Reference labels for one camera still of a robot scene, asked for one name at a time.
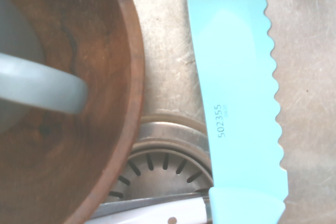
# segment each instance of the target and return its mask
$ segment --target knife handle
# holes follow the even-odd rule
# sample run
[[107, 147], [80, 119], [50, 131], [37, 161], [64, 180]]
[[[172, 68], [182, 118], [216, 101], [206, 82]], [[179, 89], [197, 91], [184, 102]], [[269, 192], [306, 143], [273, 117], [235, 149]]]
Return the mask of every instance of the knife handle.
[[142, 207], [89, 220], [86, 224], [206, 224], [202, 197]]

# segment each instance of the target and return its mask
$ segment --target stainless steel sink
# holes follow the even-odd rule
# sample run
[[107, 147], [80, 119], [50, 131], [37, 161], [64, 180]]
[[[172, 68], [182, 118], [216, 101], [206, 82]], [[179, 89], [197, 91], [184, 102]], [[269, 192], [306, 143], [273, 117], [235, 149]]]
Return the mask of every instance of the stainless steel sink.
[[[278, 64], [274, 77], [280, 86], [275, 97], [281, 105], [281, 165], [289, 178], [286, 211], [279, 223], [336, 223], [336, 0], [267, 1], [269, 34], [275, 41], [271, 55]], [[173, 175], [184, 159], [192, 166], [184, 180], [199, 170], [204, 175], [197, 186], [176, 182], [180, 190], [150, 191], [149, 196], [209, 186], [205, 119], [186, 0], [134, 2], [144, 39], [146, 88], [143, 124], [130, 160], [150, 174], [146, 154], [152, 150], [154, 170], [164, 176], [169, 153], [175, 160]], [[128, 165], [124, 174], [130, 173], [134, 170]], [[146, 184], [141, 176], [131, 177]], [[132, 198], [124, 182], [116, 187]], [[113, 197], [107, 200], [120, 200]]]

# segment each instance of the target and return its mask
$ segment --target sink drain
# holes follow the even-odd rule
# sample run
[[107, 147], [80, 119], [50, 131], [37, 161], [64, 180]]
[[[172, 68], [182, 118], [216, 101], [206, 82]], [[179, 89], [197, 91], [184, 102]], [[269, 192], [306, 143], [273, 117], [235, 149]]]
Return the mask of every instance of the sink drain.
[[213, 186], [210, 169], [198, 159], [207, 150], [195, 145], [207, 140], [202, 133], [173, 123], [147, 123], [139, 135], [105, 202], [193, 193]]
[[130, 156], [105, 202], [193, 193], [212, 187], [210, 174], [192, 158], [172, 150]]

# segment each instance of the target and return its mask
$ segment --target wood grain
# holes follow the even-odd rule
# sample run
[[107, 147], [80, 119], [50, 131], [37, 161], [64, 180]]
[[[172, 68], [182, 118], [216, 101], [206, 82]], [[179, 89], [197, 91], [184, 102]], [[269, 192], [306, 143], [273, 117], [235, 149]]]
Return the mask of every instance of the wood grain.
[[136, 139], [144, 52], [132, 0], [11, 0], [46, 65], [84, 79], [78, 116], [31, 109], [0, 135], [0, 223], [84, 223]]

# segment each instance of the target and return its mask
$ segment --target serrated blade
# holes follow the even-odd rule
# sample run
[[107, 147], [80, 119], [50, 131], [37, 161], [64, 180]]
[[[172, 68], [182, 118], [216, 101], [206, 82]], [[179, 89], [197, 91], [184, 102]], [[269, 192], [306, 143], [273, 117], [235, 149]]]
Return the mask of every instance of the serrated blade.
[[215, 224], [277, 223], [288, 195], [279, 162], [278, 83], [265, 0], [188, 0], [215, 186]]

